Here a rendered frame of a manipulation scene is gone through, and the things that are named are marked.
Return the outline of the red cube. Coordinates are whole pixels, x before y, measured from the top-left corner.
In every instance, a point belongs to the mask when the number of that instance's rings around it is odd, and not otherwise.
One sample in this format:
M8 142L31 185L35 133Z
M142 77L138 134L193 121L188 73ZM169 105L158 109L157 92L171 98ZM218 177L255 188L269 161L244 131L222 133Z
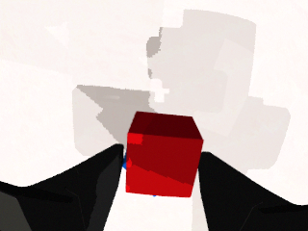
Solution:
M136 112L127 132L126 192L192 197L203 143L192 116Z

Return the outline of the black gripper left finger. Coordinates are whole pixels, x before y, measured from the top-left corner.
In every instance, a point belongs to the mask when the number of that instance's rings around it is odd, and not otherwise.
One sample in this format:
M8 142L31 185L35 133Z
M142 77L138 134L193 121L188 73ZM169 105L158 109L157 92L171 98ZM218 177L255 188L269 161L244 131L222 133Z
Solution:
M104 231L123 169L123 143L34 185L0 181L0 231Z

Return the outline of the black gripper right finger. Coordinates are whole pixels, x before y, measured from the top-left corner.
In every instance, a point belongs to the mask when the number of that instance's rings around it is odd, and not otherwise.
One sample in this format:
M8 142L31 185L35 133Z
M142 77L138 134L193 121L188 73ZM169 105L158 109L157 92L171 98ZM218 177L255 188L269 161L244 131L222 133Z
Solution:
M308 204L290 203L209 151L197 176L208 231L308 231Z

